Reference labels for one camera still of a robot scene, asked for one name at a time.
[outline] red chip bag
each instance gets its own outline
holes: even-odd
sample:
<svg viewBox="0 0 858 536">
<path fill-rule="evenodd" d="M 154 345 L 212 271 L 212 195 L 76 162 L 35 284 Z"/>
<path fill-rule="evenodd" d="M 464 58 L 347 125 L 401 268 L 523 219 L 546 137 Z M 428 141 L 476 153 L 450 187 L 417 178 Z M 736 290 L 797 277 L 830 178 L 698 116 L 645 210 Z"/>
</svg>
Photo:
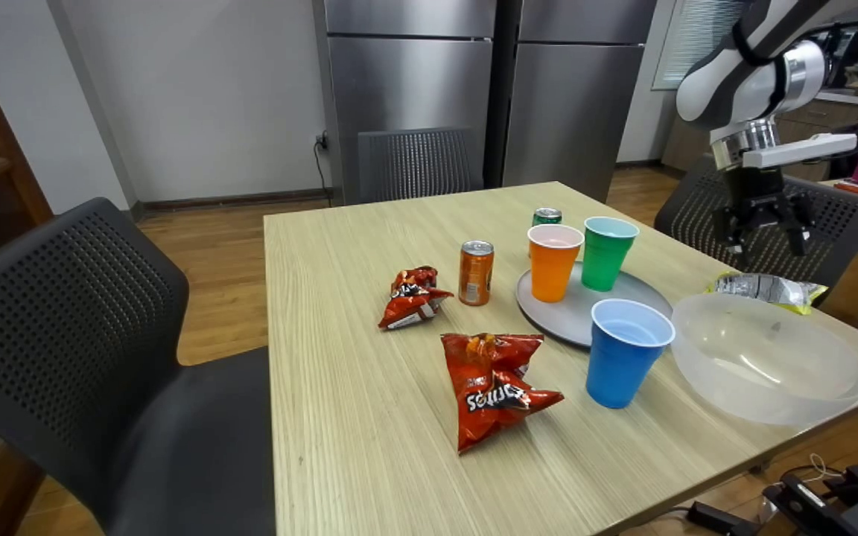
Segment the red chip bag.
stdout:
<svg viewBox="0 0 858 536">
<path fill-rule="evenodd" d="M 404 324 L 420 324 L 420 323 L 434 318 L 434 309 L 441 308 L 441 301 L 453 296 L 453 292 L 434 290 L 434 277 L 438 271 L 431 266 L 398 271 L 391 286 L 391 305 L 382 314 L 377 329 L 395 332 Z"/>
<path fill-rule="evenodd" d="M 540 333 L 443 333 L 441 345 L 459 403 L 459 452 L 562 400 L 557 391 L 532 391 L 520 382 L 529 354 L 541 345 Z"/>
</svg>

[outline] blue plastic cup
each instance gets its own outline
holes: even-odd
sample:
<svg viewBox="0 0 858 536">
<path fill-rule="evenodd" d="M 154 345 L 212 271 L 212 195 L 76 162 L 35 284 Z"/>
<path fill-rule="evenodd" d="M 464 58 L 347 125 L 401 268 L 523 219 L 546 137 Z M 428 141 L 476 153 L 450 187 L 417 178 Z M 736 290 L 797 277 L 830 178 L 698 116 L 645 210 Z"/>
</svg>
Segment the blue plastic cup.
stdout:
<svg viewBox="0 0 858 536">
<path fill-rule="evenodd" d="M 590 308 L 590 318 L 592 341 L 584 387 L 598 406 L 625 409 L 648 366 L 672 342 L 672 323 L 659 309 L 625 298 L 598 301 Z"/>
</svg>

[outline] plastic bowl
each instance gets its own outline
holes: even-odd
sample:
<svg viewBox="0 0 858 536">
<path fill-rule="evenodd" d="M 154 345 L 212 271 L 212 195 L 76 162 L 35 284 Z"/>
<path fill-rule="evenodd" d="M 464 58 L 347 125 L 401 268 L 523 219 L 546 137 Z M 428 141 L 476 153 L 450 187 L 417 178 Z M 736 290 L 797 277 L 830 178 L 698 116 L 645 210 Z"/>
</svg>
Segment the plastic bowl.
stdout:
<svg viewBox="0 0 858 536">
<path fill-rule="evenodd" d="M 672 308 L 672 359 L 718 412 L 765 427 L 817 427 L 858 403 L 858 354 L 823 324 L 739 296 Z"/>
</svg>

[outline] orange plastic cup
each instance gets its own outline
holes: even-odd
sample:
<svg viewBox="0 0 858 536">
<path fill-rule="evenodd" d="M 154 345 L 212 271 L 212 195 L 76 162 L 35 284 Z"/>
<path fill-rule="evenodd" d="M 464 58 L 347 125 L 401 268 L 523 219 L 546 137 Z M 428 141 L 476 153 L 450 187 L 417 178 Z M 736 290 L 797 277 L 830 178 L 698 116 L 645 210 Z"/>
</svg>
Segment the orange plastic cup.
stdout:
<svg viewBox="0 0 858 536">
<path fill-rule="evenodd" d="M 526 231 L 529 296 L 535 301 L 562 301 L 581 251 L 584 232 L 566 225 Z"/>
</svg>

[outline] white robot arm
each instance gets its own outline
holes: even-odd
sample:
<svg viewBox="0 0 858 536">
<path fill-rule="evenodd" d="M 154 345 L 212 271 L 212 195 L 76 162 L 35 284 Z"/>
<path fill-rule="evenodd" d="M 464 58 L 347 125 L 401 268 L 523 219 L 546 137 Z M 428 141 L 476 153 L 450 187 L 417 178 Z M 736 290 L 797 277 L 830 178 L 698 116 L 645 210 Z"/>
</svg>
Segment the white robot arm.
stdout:
<svg viewBox="0 0 858 536">
<path fill-rule="evenodd" d="M 781 225 L 796 254 L 811 238 L 811 210 L 784 196 L 778 167 L 854 149 L 854 135 L 778 143 L 775 113 L 808 104 L 826 83 L 827 58 L 808 31 L 858 21 L 858 0 L 753 0 L 729 37 L 677 91 L 677 113 L 711 128 L 714 167 L 729 186 L 718 235 L 744 254 L 747 235 Z"/>
</svg>

